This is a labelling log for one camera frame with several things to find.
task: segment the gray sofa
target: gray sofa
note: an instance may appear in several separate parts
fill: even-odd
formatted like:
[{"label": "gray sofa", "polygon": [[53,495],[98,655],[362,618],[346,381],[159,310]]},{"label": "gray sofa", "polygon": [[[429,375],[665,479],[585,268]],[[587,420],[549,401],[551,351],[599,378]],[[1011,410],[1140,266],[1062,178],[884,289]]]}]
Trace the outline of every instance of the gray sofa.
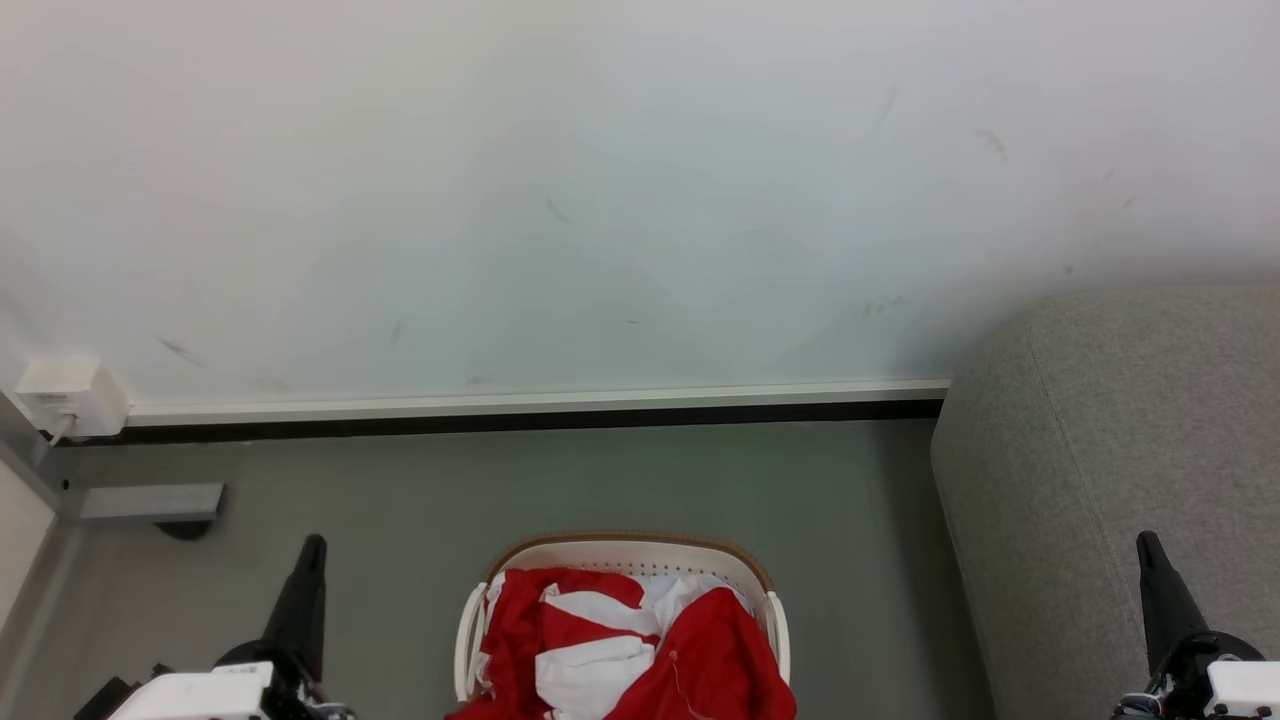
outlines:
[{"label": "gray sofa", "polygon": [[1147,679],[1138,532],[1210,625],[1280,657],[1280,287],[1065,297],[986,342],[933,468],[998,717]]}]

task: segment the basket rim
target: basket rim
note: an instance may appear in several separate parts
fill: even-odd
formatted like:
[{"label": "basket rim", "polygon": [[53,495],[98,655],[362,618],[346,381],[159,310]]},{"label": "basket rim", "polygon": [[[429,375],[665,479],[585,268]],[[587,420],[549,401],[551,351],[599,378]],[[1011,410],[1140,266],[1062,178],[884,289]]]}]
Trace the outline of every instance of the basket rim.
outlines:
[{"label": "basket rim", "polygon": [[503,565],[511,561],[512,557],[520,555],[521,552],[538,547],[540,544],[558,544],[566,542],[658,542],[667,544],[685,544],[692,547],[703,547],[707,550],[718,550],[727,555],[733,556],[740,560],[755,579],[760,582],[760,587],[764,592],[773,592],[773,580],[769,578],[768,571],[765,571],[764,565],[755,559],[745,547],[717,538],[709,538],[705,536],[694,536],[687,533],[667,533],[662,530],[568,530],[568,532],[554,532],[554,533],[540,533],[525,538],[516,544],[508,547],[498,560],[489,566],[489,573],[485,575],[485,582],[493,584],[494,578],[498,577],[498,571],[502,570]]}]

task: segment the power outlet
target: power outlet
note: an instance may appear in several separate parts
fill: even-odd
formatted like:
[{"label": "power outlet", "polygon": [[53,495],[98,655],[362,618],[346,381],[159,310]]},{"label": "power outlet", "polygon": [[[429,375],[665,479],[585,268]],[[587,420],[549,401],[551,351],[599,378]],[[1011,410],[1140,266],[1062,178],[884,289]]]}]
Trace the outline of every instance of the power outlet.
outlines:
[{"label": "power outlet", "polygon": [[[36,427],[68,437],[114,436],[124,428],[129,402],[96,357],[49,357],[27,366],[14,392]],[[68,429],[67,416],[76,423]]]}]

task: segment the red cloth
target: red cloth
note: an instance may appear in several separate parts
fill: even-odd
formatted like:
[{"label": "red cloth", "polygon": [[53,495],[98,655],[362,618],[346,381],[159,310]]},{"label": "red cloth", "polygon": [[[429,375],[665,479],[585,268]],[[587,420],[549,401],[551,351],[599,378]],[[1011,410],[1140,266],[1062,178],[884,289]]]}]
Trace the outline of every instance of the red cloth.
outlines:
[{"label": "red cloth", "polygon": [[728,588],[676,618],[658,657],[605,720],[792,720],[768,639]]},{"label": "red cloth", "polygon": [[[644,589],[625,575],[585,570],[508,570],[480,643],[490,656],[493,694],[474,698],[445,720],[541,720],[535,657],[544,650],[635,635],[540,602],[550,584],[561,592],[594,591],[640,607]],[[645,638],[655,642],[657,638]],[[791,688],[778,674],[769,643],[728,588],[694,601],[676,619],[654,665],[605,720],[792,720]]]}]

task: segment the basket handle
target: basket handle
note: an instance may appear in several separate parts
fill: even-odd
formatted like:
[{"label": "basket handle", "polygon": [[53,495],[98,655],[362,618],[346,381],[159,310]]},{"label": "basket handle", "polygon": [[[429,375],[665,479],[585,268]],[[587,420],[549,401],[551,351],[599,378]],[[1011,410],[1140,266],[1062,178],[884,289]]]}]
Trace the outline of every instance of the basket handle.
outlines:
[{"label": "basket handle", "polygon": [[484,606],[484,592],[489,583],[480,583],[471,591],[462,618],[458,620],[458,637],[453,641],[453,692],[458,702],[471,698],[471,632],[480,621],[480,609]]},{"label": "basket handle", "polygon": [[782,675],[782,682],[790,685],[791,632],[787,629],[787,612],[782,610],[778,593],[769,591],[765,597],[769,600],[769,624],[773,625],[773,634],[778,643],[778,675]]}]

